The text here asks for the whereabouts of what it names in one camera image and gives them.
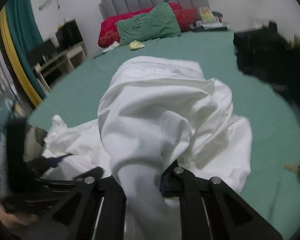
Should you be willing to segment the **person's left hand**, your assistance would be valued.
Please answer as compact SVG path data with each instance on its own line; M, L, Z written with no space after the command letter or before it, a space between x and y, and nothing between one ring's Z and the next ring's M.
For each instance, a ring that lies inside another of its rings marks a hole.
M28 228L34 224L38 219L35 214L24 212L6 213L4 208L0 206L0 221L10 231L17 231Z

